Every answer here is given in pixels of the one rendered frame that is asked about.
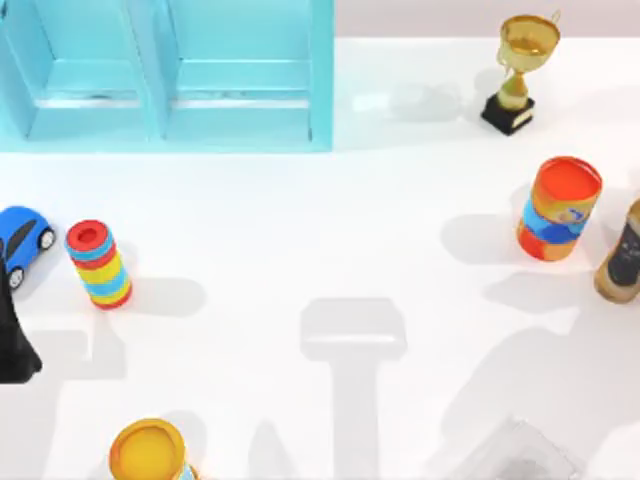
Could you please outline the light blue rack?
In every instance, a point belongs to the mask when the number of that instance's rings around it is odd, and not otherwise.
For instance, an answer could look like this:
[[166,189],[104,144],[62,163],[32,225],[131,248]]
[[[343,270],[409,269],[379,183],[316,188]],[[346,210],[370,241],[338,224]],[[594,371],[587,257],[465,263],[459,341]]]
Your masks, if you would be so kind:
[[0,0],[0,152],[328,151],[335,0]]

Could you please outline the stack of coloured rings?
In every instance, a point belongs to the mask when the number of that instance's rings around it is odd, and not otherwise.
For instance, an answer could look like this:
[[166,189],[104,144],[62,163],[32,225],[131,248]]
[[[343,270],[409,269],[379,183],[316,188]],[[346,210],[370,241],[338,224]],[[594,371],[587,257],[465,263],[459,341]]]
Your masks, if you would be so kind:
[[65,247],[94,305],[110,310],[128,301],[132,282],[106,224],[77,222],[67,231]]

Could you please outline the orange and blue can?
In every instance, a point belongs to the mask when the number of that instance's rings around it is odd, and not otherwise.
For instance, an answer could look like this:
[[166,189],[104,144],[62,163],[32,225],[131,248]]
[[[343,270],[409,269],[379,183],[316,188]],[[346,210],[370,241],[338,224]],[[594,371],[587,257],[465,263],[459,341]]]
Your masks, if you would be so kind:
[[599,172],[573,156],[557,156],[539,168],[517,227],[530,256],[560,261],[574,250],[602,190]]

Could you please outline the gold trophy with black base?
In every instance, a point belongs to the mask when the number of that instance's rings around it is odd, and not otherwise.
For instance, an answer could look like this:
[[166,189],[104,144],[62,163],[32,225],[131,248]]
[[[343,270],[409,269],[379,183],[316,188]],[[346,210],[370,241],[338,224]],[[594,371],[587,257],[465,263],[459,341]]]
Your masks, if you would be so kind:
[[505,69],[506,80],[487,99],[481,117],[507,136],[533,119],[535,101],[524,75],[541,68],[554,52],[561,38],[560,18],[560,9],[550,18],[521,14],[506,19],[500,28],[496,61]]

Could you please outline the yellow can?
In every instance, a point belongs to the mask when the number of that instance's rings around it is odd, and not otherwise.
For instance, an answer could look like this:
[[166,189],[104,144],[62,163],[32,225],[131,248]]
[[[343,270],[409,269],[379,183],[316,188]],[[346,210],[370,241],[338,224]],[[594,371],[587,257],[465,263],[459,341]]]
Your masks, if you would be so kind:
[[160,418],[124,428],[111,445],[109,469],[114,480],[202,480],[180,431]]

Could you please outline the blue toy car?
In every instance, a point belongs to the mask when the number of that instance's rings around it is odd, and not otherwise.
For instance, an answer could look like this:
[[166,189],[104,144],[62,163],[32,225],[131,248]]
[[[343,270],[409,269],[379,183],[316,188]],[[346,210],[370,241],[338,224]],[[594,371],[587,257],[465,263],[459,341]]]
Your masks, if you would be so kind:
[[0,211],[0,254],[12,290],[22,285],[32,262],[55,241],[54,229],[39,212],[24,206]]

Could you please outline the tan bottle with black label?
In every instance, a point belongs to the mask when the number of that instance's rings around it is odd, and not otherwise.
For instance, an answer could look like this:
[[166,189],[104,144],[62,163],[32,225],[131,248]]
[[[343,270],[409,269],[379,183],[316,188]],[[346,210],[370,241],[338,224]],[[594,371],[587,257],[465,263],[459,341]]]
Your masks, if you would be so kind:
[[640,295],[640,198],[629,208],[620,237],[594,275],[605,299],[626,304]]

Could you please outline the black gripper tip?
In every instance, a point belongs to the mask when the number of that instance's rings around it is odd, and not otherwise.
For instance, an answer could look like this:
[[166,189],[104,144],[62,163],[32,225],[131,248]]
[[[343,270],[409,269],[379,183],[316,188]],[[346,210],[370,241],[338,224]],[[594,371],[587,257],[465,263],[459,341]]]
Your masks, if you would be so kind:
[[24,384],[43,363],[17,317],[5,260],[0,253],[0,384]]

